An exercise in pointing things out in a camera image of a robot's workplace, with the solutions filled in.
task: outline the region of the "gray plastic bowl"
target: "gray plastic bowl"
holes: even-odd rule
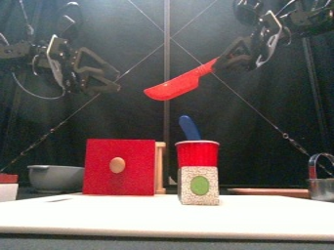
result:
[[[37,192],[76,192],[82,189],[84,168],[74,166],[29,165],[27,179]]]

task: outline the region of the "small white box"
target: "small white box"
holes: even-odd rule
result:
[[[18,184],[0,184],[0,202],[15,200],[17,189]]]

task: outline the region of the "white tabletop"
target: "white tabletop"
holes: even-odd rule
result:
[[[219,206],[176,195],[64,194],[0,203],[0,232],[334,241],[334,204],[283,196],[221,195]]]

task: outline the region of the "metal pole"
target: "metal pole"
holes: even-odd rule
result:
[[[170,43],[170,2],[169,0],[164,0],[164,81],[169,80],[169,43]],[[169,176],[169,101],[164,101],[162,106],[162,141],[165,143],[165,151],[164,151],[164,178],[162,183],[168,185],[168,176]]]

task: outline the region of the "gray bowl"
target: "gray bowl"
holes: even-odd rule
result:
[[[334,202],[334,178],[308,179],[307,189],[311,199]]]
[[[82,189],[84,168],[74,166],[30,165],[27,179],[37,192],[76,192]]]

